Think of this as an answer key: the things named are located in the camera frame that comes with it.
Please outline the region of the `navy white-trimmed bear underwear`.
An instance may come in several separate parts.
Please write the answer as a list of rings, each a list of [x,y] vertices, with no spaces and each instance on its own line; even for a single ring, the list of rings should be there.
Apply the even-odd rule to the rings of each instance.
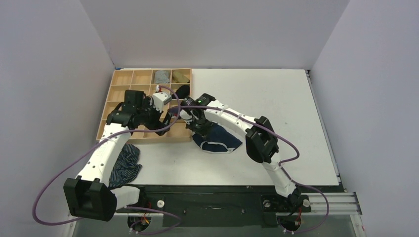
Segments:
[[[210,154],[229,154],[243,144],[241,140],[220,125],[215,125],[206,138],[193,133],[192,140],[201,151]]]

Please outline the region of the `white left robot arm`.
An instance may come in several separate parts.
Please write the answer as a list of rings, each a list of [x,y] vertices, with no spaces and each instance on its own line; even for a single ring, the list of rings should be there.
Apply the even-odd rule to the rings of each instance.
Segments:
[[[111,188],[110,176],[123,146],[139,126],[162,135],[163,108],[172,100],[166,92],[146,96],[143,91],[126,90],[125,97],[107,116],[99,142],[76,178],[63,186],[70,214],[75,217],[109,221],[115,212],[129,206],[134,212],[147,207],[147,198],[132,186]]]

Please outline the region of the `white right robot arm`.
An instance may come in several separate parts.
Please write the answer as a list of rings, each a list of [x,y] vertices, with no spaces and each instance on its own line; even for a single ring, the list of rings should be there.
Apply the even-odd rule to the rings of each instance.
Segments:
[[[196,100],[186,97],[174,109],[186,127],[203,138],[208,138],[216,125],[244,138],[248,157],[264,167],[280,195],[279,206],[289,212],[310,211],[308,196],[302,195],[301,186],[283,167],[284,163],[299,158],[300,152],[293,143],[275,133],[267,117],[239,113],[206,93]]]

